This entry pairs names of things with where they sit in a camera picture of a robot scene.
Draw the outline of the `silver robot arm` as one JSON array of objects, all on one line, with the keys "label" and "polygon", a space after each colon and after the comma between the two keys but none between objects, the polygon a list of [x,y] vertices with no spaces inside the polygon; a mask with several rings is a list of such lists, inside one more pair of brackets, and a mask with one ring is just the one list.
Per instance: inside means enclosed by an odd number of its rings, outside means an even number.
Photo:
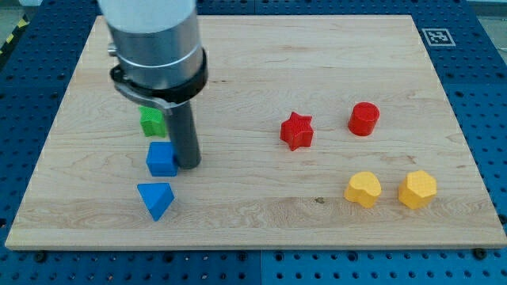
[{"label": "silver robot arm", "polygon": [[139,105],[174,116],[208,79],[195,0],[99,0],[109,27],[115,89]]}]

